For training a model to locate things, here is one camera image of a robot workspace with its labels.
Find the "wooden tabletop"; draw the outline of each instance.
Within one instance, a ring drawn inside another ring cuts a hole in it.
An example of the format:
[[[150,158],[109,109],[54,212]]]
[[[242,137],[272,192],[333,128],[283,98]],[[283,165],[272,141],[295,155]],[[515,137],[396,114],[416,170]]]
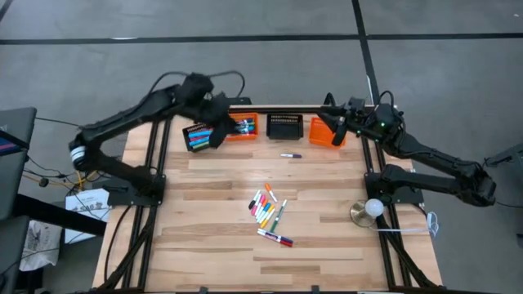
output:
[[[347,134],[340,150],[312,145],[308,140],[312,117],[304,115],[302,139],[269,140],[266,116],[260,114],[256,140],[225,142],[196,154],[187,152],[181,133],[193,123],[174,118],[164,171],[168,187],[154,229],[146,291],[197,291],[201,286],[211,291],[297,291],[310,290],[311,285],[325,291],[387,289],[378,234],[354,225],[348,214],[356,200],[367,198],[361,140]],[[143,164],[149,133],[150,125],[129,132],[124,162]],[[376,168],[373,144],[371,152]],[[281,158],[282,153],[303,158]],[[389,156],[386,160],[411,168],[410,161]],[[292,248],[257,234],[248,204],[258,189],[264,191],[265,183],[279,200],[278,210],[288,200],[275,232],[291,238]],[[426,226],[412,205],[396,209],[401,228]],[[117,207],[110,213],[94,287],[103,283],[107,247],[123,210]],[[115,239],[110,272],[127,252],[133,217],[134,208]],[[419,268],[440,283],[428,233],[403,233],[403,240]],[[401,284],[392,248],[391,259]],[[135,266],[132,285],[137,272]]]

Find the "paper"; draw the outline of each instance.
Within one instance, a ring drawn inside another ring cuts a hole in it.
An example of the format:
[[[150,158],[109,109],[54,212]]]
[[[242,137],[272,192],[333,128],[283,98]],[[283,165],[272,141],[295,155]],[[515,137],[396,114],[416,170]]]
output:
[[[78,193],[76,197],[74,195],[67,196],[65,198],[65,209],[107,222],[109,219],[109,206],[107,206],[108,198],[109,192],[104,189],[83,191]],[[76,243],[92,237],[94,237],[92,234],[86,234],[71,229],[65,230],[65,243]]]
[[[56,265],[61,231],[62,228],[57,225],[30,221],[19,269],[30,271],[48,264]]]

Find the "concrete floor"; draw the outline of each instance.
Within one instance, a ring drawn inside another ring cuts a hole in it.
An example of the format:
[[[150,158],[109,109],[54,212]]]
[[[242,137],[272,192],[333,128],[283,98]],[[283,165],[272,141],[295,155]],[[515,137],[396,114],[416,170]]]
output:
[[[518,0],[360,0],[367,33],[523,32]],[[264,33],[357,33],[345,0],[15,0],[0,39],[216,36]],[[408,130],[421,142],[463,158],[482,158],[523,141],[523,40],[370,41],[381,91],[391,90]],[[0,108],[35,106],[38,115],[90,123],[134,105],[168,70],[237,69],[255,104],[318,104],[368,97],[358,41],[222,42],[132,45],[0,46]],[[235,78],[216,80],[235,93]],[[69,172],[73,127],[37,122],[29,154]],[[125,136],[108,142],[123,152]],[[415,164],[418,172],[432,173]],[[523,184],[510,165],[490,170],[500,202],[523,205]],[[21,192],[49,203],[65,189],[23,181]],[[521,209],[476,208],[424,193],[440,232],[434,240],[445,285],[453,289],[523,292]],[[54,293],[87,290],[101,240],[66,246],[46,269]]]

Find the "orange container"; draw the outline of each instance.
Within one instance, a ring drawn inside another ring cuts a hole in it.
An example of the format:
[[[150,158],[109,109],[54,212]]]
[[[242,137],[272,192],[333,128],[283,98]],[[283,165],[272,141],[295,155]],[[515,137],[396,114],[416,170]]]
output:
[[[329,148],[339,149],[346,143],[346,137],[339,146],[333,145],[334,133],[327,127],[321,118],[312,118],[311,129],[309,130],[309,142]]]
[[[226,140],[254,140],[258,137],[258,114],[257,113],[246,113],[246,114],[230,114],[230,116],[236,121],[239,122],[243,119],[251,118],[254,121],[254,134],[252,135],[234,135],[229,134],[226,137]]]

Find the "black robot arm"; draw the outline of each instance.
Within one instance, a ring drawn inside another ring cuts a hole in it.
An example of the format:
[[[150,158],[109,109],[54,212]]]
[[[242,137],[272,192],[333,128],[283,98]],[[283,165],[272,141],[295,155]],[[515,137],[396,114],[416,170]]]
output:
[[[366,108],[363,99],[351,98],[348,104],[325,106],[318,113],[335,133],[334,145],[340,145],[347,131],[380,144],[382,149],[397,158],[410,158],[444,172],[453,178],[408,172],[387,164],[375,183],[383,194],[393,194],[408,186],[452,194],[461,201],[486,207],[495,203],[496,184],[479,163],[465,161],[420,144],[405,130],[403,113],[387,103]]]
[[[159,122],[174,115],[181,115],[213,127],[209,145],[217,148],[229,133],[235,132],[236,122],[229,116],[229,99],[222,93],[212,99],[204,97],[214,88],[208,76],[192,73],[181,85],[152,91],[136,106],[124,110],[102,121],[81,127],[80,132],[69,143],[74,167],[79,171],[102,171],[125,180],[139,191],[151,196],[162,193],[163,187],[156,185],[150,169],[144,166],[131,167],[115,158],[103,154],[103,142],[143,123]]]

